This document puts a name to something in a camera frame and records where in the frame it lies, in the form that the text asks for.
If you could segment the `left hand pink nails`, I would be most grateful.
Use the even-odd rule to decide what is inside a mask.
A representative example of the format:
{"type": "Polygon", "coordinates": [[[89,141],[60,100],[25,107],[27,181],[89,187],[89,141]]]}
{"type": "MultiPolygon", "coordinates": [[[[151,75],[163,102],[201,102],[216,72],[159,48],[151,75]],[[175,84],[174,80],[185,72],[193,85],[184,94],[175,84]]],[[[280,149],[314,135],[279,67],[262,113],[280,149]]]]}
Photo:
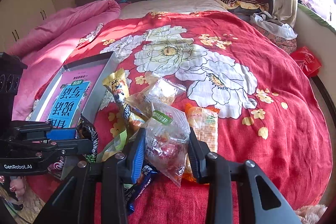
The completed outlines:
{"type": "Polygon", "coordinates": [[[23,209],[24,194],[26,192],[25,178],[22,176],[1,176],[1,187],[5,190],[5,200],[16,211],[23,209]]]}

